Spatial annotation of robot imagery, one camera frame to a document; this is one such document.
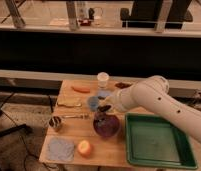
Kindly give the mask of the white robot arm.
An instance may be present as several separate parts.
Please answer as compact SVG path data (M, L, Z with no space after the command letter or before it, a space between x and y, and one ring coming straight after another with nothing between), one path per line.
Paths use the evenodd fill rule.
M119 112L141 106L201 143L201 111L178 102L168 95L168 91L169 82L164 77L152 76L114 91L106 101Z

